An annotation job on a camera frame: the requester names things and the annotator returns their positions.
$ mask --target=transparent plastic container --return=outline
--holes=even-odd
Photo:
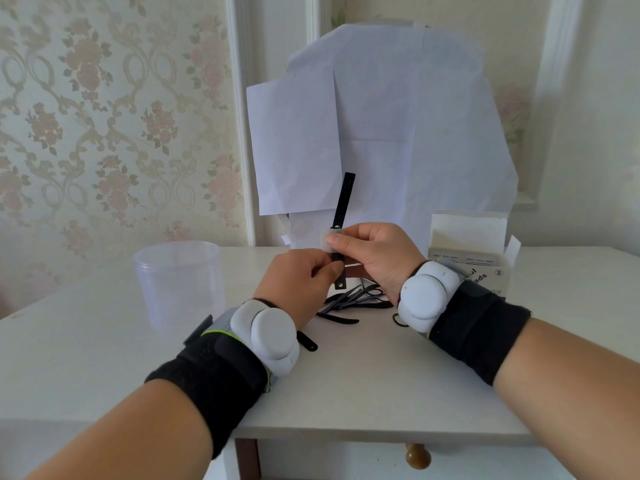
[[[199,324],[225,311],[220,248],[204,241],[165,242],[133,255],[151,325]]]

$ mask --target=cardboard box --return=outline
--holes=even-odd
[[[452,264],[468,279],[507,296],[520,242],[511,236],[504,247],[508,214],[439,210],[431,220],[429,259]]]

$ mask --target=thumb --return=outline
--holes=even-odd
[[[332,249],[336,250],[336,252],[353,258],[361,263],[367,261],[367,254],[369,254],[369,241],[363,241],[356,237],[338,233],[329,234],[326,240]]]
[[[329,286],[338,279],[343,269],[344,263],[342,261],[333,261],[331,264],[320,268],[314,279],[320,281],[325,288],[329,289]]]

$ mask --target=drawer knob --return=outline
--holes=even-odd
[[[431,464],[431,453],[420,443],[406,443],[406,462],[411,468],[424,470]]]

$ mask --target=wallpaper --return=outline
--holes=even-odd
[[[486,48],[484,73],[516,168],[538,78],[550,0],[332,0],[332,25],[397,18],[467,34]]]
[[[0,317],[148,244],[246,244],[224,0],[0,0],[0,71]]]

